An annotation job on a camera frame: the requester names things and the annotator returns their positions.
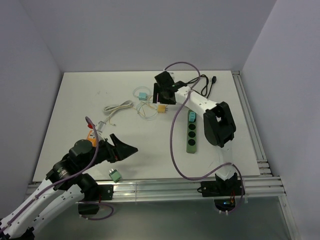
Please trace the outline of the yellow charger plug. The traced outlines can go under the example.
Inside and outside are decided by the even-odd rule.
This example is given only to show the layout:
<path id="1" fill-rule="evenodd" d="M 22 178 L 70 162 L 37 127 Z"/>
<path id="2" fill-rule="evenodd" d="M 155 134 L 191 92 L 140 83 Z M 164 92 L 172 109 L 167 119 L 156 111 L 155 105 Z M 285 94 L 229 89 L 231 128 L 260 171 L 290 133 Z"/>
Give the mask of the yellow charger plug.
<path id="1" fill-rule="evenodd" d="M 157 113 L 158 114 L 165 114 L 168 111 L 168 105 L 165 104 L 158 104 L 157 105 Z"/>

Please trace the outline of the teal dual usb charger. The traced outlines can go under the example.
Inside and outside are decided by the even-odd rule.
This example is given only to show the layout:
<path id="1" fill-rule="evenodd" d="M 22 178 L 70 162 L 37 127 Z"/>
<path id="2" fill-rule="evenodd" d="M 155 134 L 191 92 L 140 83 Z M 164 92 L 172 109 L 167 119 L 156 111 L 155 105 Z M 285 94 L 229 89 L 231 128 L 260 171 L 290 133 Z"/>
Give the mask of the teal dual usb charger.
<path id="1" fill-rule="evenodd" d="M 196 121 L 196 118 L 197 118 L 197 114 L 194 111 L 190 111 L 188 113 L 188 121 L 190 123 L 194 123 Z"/>

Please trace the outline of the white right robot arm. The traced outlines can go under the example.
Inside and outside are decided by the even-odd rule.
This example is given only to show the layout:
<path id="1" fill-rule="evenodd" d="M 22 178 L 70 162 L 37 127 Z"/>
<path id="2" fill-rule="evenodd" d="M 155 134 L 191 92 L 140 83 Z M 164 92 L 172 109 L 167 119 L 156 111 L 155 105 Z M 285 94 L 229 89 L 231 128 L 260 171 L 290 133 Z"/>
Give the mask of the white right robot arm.
<path id="1" fill-rule="evenodd" d="M 163 71 L 154 78 L 156 81 L 154 93 L 157 95 L 157 101 L 155 100 L 154 103 L 180 104 L 172 119 L 169 134 L 169 151 L 175 170 L 181 177 L 189 181 L 203 180 L 211 174 L 215 174 L 220 178 L 216 183 L 217 191 L 222 195 L 229 194 L 234 188 L 231 178 L 235 173 L 240 172 L 233 161 L 232 140 L 235 137 L 236 124 L 229 105 L 224 101 L 218 103 L 207 99 L 196 93 L 193 87 L 189 87 L 185 82 L 174 82 L 168 71 Z M 174 125 L 183 107 L 195 112 L 202 119 L 206 140 L 218 150 L 218 166 L 200 177 L 184 175 L 176 164 L 174 157 Z"/>

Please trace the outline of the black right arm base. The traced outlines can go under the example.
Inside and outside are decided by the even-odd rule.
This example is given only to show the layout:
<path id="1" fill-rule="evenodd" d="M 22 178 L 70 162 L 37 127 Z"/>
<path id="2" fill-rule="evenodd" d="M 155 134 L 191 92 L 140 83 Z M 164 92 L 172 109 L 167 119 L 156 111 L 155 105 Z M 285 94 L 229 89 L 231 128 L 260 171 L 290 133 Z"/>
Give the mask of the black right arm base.
<path id="1" fill-rule="evenodd" d="M 245 187 L 241 180 L 202 181 L 197 192 L 203 198 L 213 198 L 214 207 L 219 214 L 232 213 L 245 197 Z"/>

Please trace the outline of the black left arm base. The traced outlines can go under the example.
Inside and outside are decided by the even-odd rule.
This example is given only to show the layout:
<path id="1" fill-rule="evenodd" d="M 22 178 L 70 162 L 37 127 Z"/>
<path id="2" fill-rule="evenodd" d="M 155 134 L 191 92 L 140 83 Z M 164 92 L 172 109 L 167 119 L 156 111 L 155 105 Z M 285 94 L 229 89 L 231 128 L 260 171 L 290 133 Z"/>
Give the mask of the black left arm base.
<path id="1" fill-rule="evenodd" d="M 107 201 L 112 200 L 113 194 L 114 186 L 112 184 L 97 185 L 93 190 L 86 192 L 84 199 L 78 202 L 79 217 L 87 221 L 102 221 L 110 218 L 115 209 Z M 95 217 L 102 207 L 108 208 L 109 213 L 105 216 Z"/>

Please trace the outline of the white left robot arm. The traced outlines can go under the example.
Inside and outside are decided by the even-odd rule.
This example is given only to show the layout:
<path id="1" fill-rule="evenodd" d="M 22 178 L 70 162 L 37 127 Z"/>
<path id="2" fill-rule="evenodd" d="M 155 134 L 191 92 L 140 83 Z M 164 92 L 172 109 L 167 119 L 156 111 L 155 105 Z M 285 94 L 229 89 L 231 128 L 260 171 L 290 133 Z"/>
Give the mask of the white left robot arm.
<path id="1" fill-rule="evenodd" d="M 32 240 L 41 225 L 76 202 L 91 204 L 100 189 L 85 171 L 104 161 L 116 163 L 138 152 L 134 146 L 111 134 L 112 144 L 100 140 L 94 146 L 88 139 L 77 141 L 69 152 L 46 174 L 37 189 L 11 214 L 0 221 L 2 240 Z"/>

